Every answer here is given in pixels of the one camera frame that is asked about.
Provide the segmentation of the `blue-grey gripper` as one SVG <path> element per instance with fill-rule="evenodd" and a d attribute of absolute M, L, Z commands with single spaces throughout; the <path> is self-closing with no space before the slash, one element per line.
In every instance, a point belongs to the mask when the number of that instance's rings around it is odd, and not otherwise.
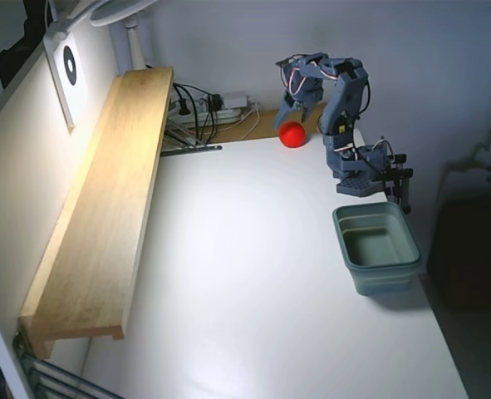
<path fill-rule="evenodd" d="M 299 66 L 282 66 L 281 80 L 284 86 L 282 105 L 273 119 L 273 129 L 278 130 L 288 115 L 302 109 L 301 123 L 307 121 L 312 108 L 322 99 L 322 79 L 311 75 Z"/>

